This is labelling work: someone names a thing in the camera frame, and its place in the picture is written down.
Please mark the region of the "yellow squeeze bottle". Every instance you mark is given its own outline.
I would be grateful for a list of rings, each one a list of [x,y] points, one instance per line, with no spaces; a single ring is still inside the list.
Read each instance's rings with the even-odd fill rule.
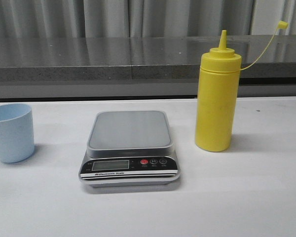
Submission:
[[[201,56],[195,143],[203,150],[221,152],[230,146],[241,63],[241,55],[227,47],[226,30],[218,47]]]

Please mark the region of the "light blue plastic cup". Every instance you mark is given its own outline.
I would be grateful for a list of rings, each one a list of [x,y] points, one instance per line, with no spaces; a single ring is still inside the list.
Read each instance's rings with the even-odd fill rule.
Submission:
[[[35,150],[32,107],[26,104],[0,106],[0,161],[15,163]]]

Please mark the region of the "digital kitchen scale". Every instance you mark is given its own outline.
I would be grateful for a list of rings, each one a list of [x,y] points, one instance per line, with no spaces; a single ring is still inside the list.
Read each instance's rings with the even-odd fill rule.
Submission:
[[[165,185],[181,171],[163,111],[98,113],[79,179],[91,187]]]

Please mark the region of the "grey curtain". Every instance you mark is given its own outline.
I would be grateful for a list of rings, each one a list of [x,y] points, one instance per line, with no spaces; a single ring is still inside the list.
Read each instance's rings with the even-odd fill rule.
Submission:
[[[0,38],[296,35],[296,0],[0,0]]]

